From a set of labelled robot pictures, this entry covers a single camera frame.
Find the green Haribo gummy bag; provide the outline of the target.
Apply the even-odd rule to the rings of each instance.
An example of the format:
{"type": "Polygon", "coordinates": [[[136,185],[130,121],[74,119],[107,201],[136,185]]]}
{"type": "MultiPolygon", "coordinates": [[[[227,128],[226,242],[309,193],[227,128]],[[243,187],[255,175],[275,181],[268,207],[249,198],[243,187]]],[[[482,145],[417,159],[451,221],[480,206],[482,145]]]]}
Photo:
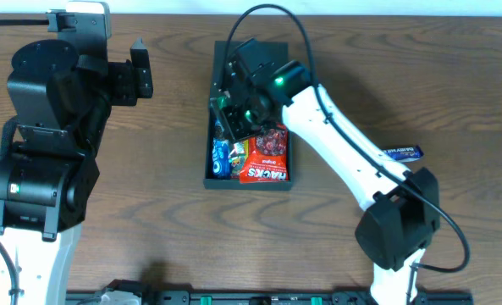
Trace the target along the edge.
{"type": "Polygon", "coordinates": [[[230,146],[229,164],[230,178],[235,180],[240,177],[240,171],[245,165],[249,155],[249,143],[247,140],[235,142],[230,146]]]}

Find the blue Oreo cookie pack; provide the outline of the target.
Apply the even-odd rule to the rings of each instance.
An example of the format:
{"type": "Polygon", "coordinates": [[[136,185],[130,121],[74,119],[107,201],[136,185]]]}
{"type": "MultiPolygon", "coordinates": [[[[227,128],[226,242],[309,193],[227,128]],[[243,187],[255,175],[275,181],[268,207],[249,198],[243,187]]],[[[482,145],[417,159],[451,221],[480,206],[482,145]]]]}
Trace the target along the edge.
{"type": "Polygon", "coordinates": [[[216,120],[212,139],[212,174],[216,179],[227,180],[231,177],[229,153],[229,140],[225,138],[222,126],[216,120]]]}

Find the black gift box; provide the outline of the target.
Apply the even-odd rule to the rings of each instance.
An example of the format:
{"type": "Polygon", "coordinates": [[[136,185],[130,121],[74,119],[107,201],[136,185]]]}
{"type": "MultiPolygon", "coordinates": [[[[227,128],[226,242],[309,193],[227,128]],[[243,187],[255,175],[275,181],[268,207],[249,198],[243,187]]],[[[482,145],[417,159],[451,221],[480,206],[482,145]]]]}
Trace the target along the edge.
{"type": "MultiPolygon", "coordinates": [[[[223,50],[226,41],[215,41],[213,61],[212,61],[212,81],[210,85],[209,97],[217,97],[218,92],[213,86],[214,80],[220,70],[223,50]]],[[[261,42],[262,49],[264,49],[272,58],[275,66],[279,68],[282,64],[287,64],[289,59],[289,50],[287,42],[261,42]]],[[[208,126],[207,126],[207,139],[206,139],[206,156],[204,165],[204,178],[203,185],[209,190],[238,190],[238,191],[290,191],[293,186],[291,179],[293,170],[293,145],[292,134],[288,134],[287,144],[287,166],[288,166],[288,180],[280,182],[257,182],[249,184],[241,184],[238,180],[221,180],[213,175],[213,159],[212,159],[212,143],[214,136],[214,123],[216,116],[213,111],[209,109],[208,126]]]]}

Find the red Hacks candy bag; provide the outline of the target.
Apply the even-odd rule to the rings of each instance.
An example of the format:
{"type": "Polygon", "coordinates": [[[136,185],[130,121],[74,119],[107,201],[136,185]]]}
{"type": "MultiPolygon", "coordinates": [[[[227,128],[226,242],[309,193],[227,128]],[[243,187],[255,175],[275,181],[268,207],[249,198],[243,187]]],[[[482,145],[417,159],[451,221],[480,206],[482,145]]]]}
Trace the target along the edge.
{"type": "Polygon", "coordinates": [[[240,183],[287,181],[288,135],[289,132],[284,125],[277,125],[250,138],[248,155],[240,171],[240,183]]]}

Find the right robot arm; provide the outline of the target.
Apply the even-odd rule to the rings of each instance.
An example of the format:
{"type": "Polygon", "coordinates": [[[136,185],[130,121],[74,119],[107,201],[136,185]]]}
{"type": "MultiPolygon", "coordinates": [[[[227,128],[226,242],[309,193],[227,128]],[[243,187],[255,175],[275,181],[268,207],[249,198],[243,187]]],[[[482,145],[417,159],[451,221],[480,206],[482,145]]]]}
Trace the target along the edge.
{"type": "Polygon", "coordinates": [[[363,215],[355,236],[372,260],[371,299],[416,300],[416,272],[439,229],[439,186],[427,169],[411,171],[373,144],[342,114],[283,43],[219,41],[210,96],[212,149],[246,142],[242,183],[290,178],[297,135],[347,185],[363,215]]]}

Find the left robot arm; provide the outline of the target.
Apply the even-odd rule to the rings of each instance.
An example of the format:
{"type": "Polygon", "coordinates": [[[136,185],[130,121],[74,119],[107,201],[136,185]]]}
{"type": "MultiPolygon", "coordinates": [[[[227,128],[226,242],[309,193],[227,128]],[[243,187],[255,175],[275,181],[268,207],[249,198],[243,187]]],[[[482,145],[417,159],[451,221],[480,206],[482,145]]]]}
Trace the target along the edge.
{"type": "Polygon", "coordinates": [[[42,24],[52,37],[17,51],[7,80],[16,114],[0,146],[0,304],[65,303],[112,108],[153,94],[142,40],[109,60],[107,4],[71,2],[42,24]]]}

